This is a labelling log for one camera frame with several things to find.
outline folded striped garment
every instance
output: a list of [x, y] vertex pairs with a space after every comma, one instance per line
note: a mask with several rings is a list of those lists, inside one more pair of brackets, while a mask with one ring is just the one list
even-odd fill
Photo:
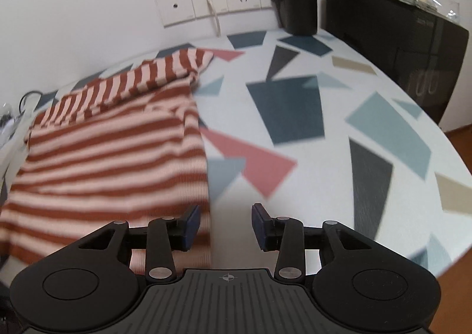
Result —
[[[178, 270], [208, 267], [207, 164], [191, 86], [212, 57], [181, 49], [147, 60], [39, 114], [0, 215], [0, 252], [33, 263], [111, 221], [147, 226], [199, 204], [192, 249], [173, 254]], [[144, 251], [133, 251], [132, 270], [144, 266]]]

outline round table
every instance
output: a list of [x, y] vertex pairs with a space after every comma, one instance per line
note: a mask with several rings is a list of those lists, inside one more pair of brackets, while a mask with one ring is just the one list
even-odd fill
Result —
[[[436, 276], [470, 247], [472, 176], [458, 153], [402, 89], [323, 30], [176, 45], [48, 101], [184, 47], [215, 55], [194, 92], [208, 157], [213, 267], [274, 269], [277, 252], [262, 252], [252, 232], [256, 202], [305, 226], [337, 220]], [[307, 272], [317, 272], [318, 252], [306, 258]]]

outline black microwave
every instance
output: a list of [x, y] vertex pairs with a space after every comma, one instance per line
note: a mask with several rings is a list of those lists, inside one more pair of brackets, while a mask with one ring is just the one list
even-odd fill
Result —
[[326, 0], [326, 30], [375, 64], [439, 123], [466, 54], [466, 29], [399, 0]]

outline silver screw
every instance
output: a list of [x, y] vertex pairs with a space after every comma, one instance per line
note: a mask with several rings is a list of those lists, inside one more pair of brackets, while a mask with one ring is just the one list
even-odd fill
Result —
[[149, 270], [149, 276], [155, 279], [166, 279], [172, 275], [172, 270], [167, 267], [154, 267]]
[[301, 270], [296, 267], [283, 267], [278, 271], [282, 278], [295, 279], [301, 275]]

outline white wall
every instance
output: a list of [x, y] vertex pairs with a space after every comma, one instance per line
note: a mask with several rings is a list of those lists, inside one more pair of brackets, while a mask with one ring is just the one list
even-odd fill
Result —
[[[471, 0], [461, 4], [472, 30]], [[277, 27], [272, 10], [221, 17], [223, 33]], [[154, 0], [0, 0], [0, 103], [48, 91], [134, 55], [214, 35], [211, 19], [164, 29]], [[472, 123], [472, 52], [441, 125]]]

